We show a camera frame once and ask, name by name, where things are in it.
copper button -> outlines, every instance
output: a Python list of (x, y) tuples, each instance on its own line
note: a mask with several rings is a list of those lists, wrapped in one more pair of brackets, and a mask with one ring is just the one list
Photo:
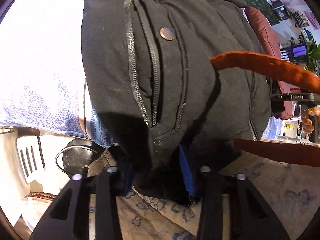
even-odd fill
[(172, 41), (174, 39), (173, 31), (168, 28), (162, 28), (160, 30), (160, 35), (162, 38), (166, 39), (167, 41)]

zipper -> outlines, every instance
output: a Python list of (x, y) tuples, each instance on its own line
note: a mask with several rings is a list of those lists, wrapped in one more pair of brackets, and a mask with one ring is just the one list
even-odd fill
[(152, 82), (153, 90), (152, 90), (152, 98), (151, 98), (151, 119), (152, 119), (152, 126), (155, 126), (157, 123), (157, 110), (158, 110), (158, 103), (159, 103), (160, 79), (161, 79), (159, 53), (157, 50), (156, 41), (152, 35), (152, 30), (143, 6), (140, 4), (139, 0), (133, 0), (133, 3), (138, 12), (142, 30), (147, 40), (148, 49), (151, 55), (152, 79), (153, 79), (153, 82)]
[(138, 83), (138, 73), (137, 73), (137, 64), (136, 64), (136, 53), (134, 48), (134, 36), (131, 20), (131, 10), (133, 7), (132, 0), (124, 0), (124, 7), (126, 8), (126, 35), (127, 35), (127, 44), (128, 44), (128, 57), (129, 57), (129, 76), (132, 87), (132, 93), (134, 98), (137, 101), (138, 107), (140, 108), (143, 120), (145, 123), (151, 127), (150, 119), (146, 108), (144, 106), (142, 96), (140, 93), (139, 83)]
[(251, 121), (251, 106), (252, 106), (252, 97), (253, 97), (253, 89), (254, 89), (254, 73), (252, 72), (252, 82), (251, 82), (251, 89), (250, 89), (250, 105), (249, 105), (249, 127), (252, 133), (252, 137), (254, 141), (258, 140), (257, 133), (255, 132), (252, 121)]

grip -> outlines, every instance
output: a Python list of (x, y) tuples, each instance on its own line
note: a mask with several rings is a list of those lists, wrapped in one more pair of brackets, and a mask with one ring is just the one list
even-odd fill
[(307, 119), (312, 121), (312, 125), (315, 128), (312, 133), (309, 135), (309, 141), (313, 143), (319, 143), (319, 124), (317, 116), (309, 116), (306, 114)]

finger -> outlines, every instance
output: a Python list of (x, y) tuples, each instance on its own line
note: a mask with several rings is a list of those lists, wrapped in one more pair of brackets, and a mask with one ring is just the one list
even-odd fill
[(308, 114), (311, 116), (320, 116), (320, 108), (318, 107), (313, 107), (308, 109)]
[(312, 121), (310, 119), (301, 119), (301, 122), (305, 125), (312, 125)]
[(305, 124), (302, 124), (302, 128), (308, 134), (312, 133), (312, 131), (315, 129), (312, 125), (305, 125)]

yellow label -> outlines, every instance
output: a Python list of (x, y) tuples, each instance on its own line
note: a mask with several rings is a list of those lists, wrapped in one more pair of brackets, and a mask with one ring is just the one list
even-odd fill
[(284, 128), (285, 128), (286, 130), (293, 130), (293, 123), (286, 123), (286, 124), (284, 125)]

